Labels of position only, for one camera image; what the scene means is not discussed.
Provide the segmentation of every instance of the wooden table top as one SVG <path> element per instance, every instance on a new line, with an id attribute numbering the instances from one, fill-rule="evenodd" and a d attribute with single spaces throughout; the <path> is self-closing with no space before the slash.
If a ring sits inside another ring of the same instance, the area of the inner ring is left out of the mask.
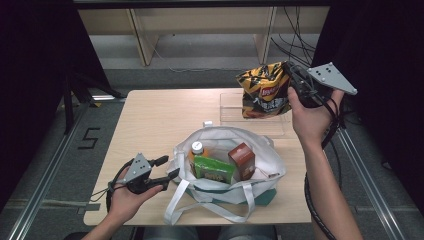
<path id="1" fill-rule="evenodd" d="M 204 121 L 217 125 L 246 128 L 274 140 L 275 149 L 285 161 L 287 174 L 277 185 L 277 195 L 268 206 L 256 206 L 246 224 L 279 224 L 310 222 L 303 184 L 304 155 L 293 131 L 291 112 L 266 120 L 245 120 L 241 117 L 241 88 L 135 90 L 130 92 L 112 137 L 93 193 L 107 187 L 123 164 L 138 152 L 146 159 L 163 155 L 173 158 L 173 148 L 192 132 L 203 127 Z M 154 167 L 151 178 L 163 177 L 167 164 Z M 144 203 L 127 225 L 164 225 L 164 213 L 176 184 Z M 97 225 L 106 215 L 106 197 L 99 202 L 98 211 L 87 211 L 84 222 Z M 195 203 L 185 194 L 177 208 Z M 243 215 L 245 205 L 223 204 L 234 213 Z M 183 213 L 177 225 L 225 225 L 228 220 L 202 208 Z"/>

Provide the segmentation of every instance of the hand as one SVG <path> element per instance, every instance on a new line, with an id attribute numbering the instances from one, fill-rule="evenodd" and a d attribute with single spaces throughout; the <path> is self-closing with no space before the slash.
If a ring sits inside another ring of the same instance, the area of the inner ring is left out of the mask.
<path id="1" fill-rule="evenodd" d="M 300 142 L 302 144 L 321 144 L 324 132 L 332 120 L 328 110 L 324 106 L 318 108 L 305 108 L 299 101 L 293 87 L 289 87 L 287 94 L 292 107 L 293 128 Z M 331 98 L 336 102 L 337 106 L 334 106 L 332 101 L 328 101 L 328 105 L 334 112 L 336 112 L 336 107 L 340 106 L 343 95 L 343 91 L 333 91 Z"/>
<path id="2" fill-rule="evenodd" d="M 128 172 L 126 168 L 119 176 L 119 179 L 124 178 Z M 112 195 L 111 206 L 108 215 L 120 221 L 122 224 L 130 220 L 137 213 L 140 206 L 148 199 L 159 193 L 163 186 L 155 186 L 142 194 L 134 194 L 126 187 L 121 187 L 122 184 L 115 184 L 115 192 Z"/>

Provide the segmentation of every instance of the floor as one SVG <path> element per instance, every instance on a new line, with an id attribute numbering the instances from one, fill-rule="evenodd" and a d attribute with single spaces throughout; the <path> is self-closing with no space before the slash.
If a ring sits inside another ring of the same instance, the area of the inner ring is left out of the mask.
<path id="1" fill-rule="evenodd" d="M 280 37 L 291 42 L 292 36 L 273 36 L 280 47 L 290 50 L 290 46 L 284 43 Z M 303 40 L 314 46 L 318 37 L 318 35 L 305 35 Z M 124 77 L 122 79 L 117 77 L 122 76 L 119 74 L 122 74 L 123 71 L 155 70 L 175 73 L 185 71 L 221 71 L 225 73 L 228 71 L 233 73 L 259 65 L 251 35 L 162 36 L 156 46 L 156 55 L 148 67 L 141 66 L 135 45 L 136 41 L 132 36 L 91 36 L 91 40 L 106 74 L 111 78 L 111 84 L 119 87 L 122 87 L 119 81 L 127 80 L 123 79 Z M 309 60 L 298 48 L 292 48 L 292 53 L 302 60 Z M 271 44 L 268 63 L 287 59 L 289 59 L 287 55 L 283 54 L 275 44 Z M 132 79 L 126 82 L 125 86 L 128 90 L 137 84 L 142 83 Z M 105 141 L 99 140 L 96 146 L 98 150 L 92 152 L 74 151 L 83 146 L 81 141 L 77 143 L 71 141 L 70 146 L 64 149 L 71 155 L 68 158 L 81 159 L 81 162 L 78 164 L 63 162 L 61 166 L 58 166 L 59 171 L 56 174 L 61 178 L 53 176 L 52 182 L 47 184 L 48 191 L 42 201 L 42 206 L 37 211 L 36 217 L 29 222 L 28 229 L 23 230 L 23 238 L 20 239 L 63 239 L 70 232 L 90 230 L 89 227 L 83 225 L 82 216 L 87 210 L 85 209 L 86 202 L 83 199 L 89 198 L 90 196 L 87 194 L 91 194 L 91 191 L 87 190 L 89 193 L 81 196 L 82 186 L 80 188 L 75 183 L 89 182 L 92 184 L 95 182 L 96 173 L 91 170 L 91 172 L 86 172 L 84 169 L 100 169 L 102 157 L 106 153 L 108 141 L 113 134 L 114 124 L 118 120 L 123 104 L 123 102 L 104 103 L 101 108 L 83 109 L 75 103 L 75 111 L 81 115 L 81 123 L 74 138 L 82 139 L 84 134 L 87 134 L 86 129 L 94 126 L 94 128 L 101 129 L 102 133 L 99 134 L 103 134 L 104 137 L 101 139 L 105 139 Z M 103 118 L 108 118 L 110 121 L 104 121 L 104 123 L 99 121 Z M 393 172 L 381 165 L 384 162 L 384 156 L 375 147 L 366 127 L 361 125 L 360 117 L 353 113 L 347 117 L 346 124 L 349 136 L 353 139 L 359 152 L 359 157 L 364 162 L 366 170 L 369 171 L 381 199 L 383 199 L 383 205 L 386 205 L 393 214 L 395 223 L 398 224 L 396 227 L 399 229 L 395 229 L 396 233 L 393 234 L 390 229 L 392 225 L 385 225 L 381 221 L 382 217 L 376 211 L 373 201 L 370 200 L 372 196 L 370 197 L 370 193 L 367 192 L 367 183 L 362 182 L 352 164 L 354 161 L 348 153 L 349 149 L 346 149 L 343 137 L 339 135 L 334 138 L 337 153 L 331 148 L 326 149 L 326 152 L 334 166 L 335 174 L 338 174 L 339 171 L 342 173 L 343 192 L 355 213 L 364 237 L 366 239 L 420 239 L 424 234 L 423 216 L 415 208 Z M 60 105 L 58 106 L 57 121 L 31 164 L 28 170 L 30 172 L 22 178 L 8 205 L 0 215 L 0 239 L 9 239 L 14 224 L 21 217 L 22 210 L 31 199 L 39 181 L 43 179 L 46 169 L 49 169 L 51 160 L 56 156 L 56 149 L 63 141 L 63 127 L 64 111 Z M 338 168 L 339 163 L 335 160 L 336 156 L 342 160 L 341 168 Z M 84 168 L 84 164 L 89 164 L 90 167 Z M 71 215 L 75 217 L 67 219 L 63 217 Z M 310 230 L 310 224 L 307 223 L 277 225 L 277 231 L 282 239 L 312 239 Z M 126 227 L 116 235 L 115 239 L 132 239 L 133 236 L 133 229 Z"/>

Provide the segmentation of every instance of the black and gold chip bag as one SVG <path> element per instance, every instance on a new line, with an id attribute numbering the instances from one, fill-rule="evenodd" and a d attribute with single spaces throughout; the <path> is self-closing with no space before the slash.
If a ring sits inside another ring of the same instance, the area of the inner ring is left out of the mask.
<path id="1" fill-rule="evenodd" d="M 273 63 L 236 76 L 244 89 L 244 118 L 268 118 L 291 109 L 287 99 L 290 77 L 284 73 L 284 64 Z"/>

